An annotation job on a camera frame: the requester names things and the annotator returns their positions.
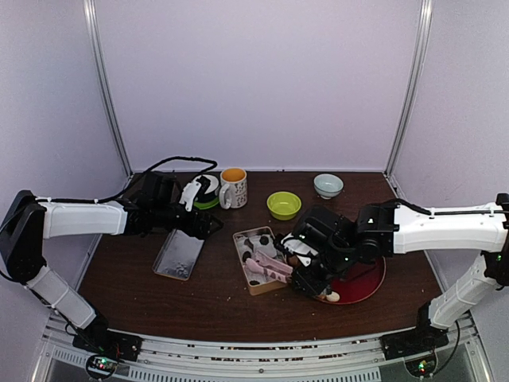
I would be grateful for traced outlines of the pink cat paw tongs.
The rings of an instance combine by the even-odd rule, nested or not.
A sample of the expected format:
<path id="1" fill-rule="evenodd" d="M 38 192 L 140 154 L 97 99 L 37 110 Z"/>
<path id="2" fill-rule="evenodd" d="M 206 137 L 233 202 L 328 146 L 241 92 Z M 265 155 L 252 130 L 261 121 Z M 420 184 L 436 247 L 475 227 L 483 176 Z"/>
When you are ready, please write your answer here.
<path id="1" fill-rule="evenodd" d="M 280 283 L 288 283 L 293 273 L 293 268 L 276 259 L 270 258 L 260 251 L 256 251 L 245 261 L 246 267 L 255 274 L 264 275 L 269 280 Z"/>

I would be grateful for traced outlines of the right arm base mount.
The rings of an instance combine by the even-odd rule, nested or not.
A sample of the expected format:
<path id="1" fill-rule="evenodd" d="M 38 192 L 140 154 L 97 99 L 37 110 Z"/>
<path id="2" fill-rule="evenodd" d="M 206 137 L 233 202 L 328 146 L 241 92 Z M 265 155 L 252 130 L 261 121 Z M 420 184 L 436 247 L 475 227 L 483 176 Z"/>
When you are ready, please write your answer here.
<path id="1" fill-rule="evenodd" d="M 386 361 L 402 359 L 405 370 L 418 379 L 432 377 L 438 371 L 437 349 L 449 343 L 448 334 L 418 332 L 410 329 L 380 338 Z"/>

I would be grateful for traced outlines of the beige bear tin lid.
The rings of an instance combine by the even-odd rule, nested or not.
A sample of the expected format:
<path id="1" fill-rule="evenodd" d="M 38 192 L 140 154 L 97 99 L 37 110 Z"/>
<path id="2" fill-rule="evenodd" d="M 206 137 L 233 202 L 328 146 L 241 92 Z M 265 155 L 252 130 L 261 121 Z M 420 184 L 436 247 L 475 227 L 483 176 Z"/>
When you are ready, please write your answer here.
<path id="1" fill-rule="evenodd" d="M 189 280 L 203 246 L 204 240 L 172 230 L 153 263 L 153 272 L 171 279 Z"/>

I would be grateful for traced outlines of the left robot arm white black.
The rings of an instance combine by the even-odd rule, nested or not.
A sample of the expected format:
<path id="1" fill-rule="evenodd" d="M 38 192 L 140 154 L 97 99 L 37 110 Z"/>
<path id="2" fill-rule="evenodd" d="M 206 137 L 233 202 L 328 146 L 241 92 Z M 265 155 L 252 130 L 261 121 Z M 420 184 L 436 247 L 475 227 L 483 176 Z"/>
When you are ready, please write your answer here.
<path id="1" fill-rule="evenodd" d="M 99 312 L 44 257 L 45 244 L 93 236 L 146 236 L 154 230 L 180 231 L 206 240 L 223 227 L 212 214 L 170 202 L 151 206 L 120 198 L 101 203 L 63 202 L 19 192 L 1 224 L 1 257 L 6 277 L 31 290 L 77 329 L 97 353 L 114 347 L 114 335 L 99 324 Z"/>

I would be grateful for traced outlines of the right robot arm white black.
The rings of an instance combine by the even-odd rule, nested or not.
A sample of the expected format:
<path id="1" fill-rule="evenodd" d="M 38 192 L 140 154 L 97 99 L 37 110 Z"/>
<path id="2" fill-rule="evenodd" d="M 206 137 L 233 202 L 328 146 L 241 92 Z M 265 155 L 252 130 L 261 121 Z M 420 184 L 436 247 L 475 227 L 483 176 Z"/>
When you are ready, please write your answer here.
<path id="1" fill-rule="evenodd" d="M 279 235 L 275 247 L 294 263 L 290 282 L 303 294 L 338 302 L 332 283 L 357 263 L 413 251 L 479 251 L 472 266 L 446 292 L 422 308 L 408 345 L 426 350 L 463 313 L 486 294 L 508 284 L 508 203 L 466 208 L 423 208 L 403 199 L 363 206 L 356 220 L 313 206 L 293 231 Z"/>

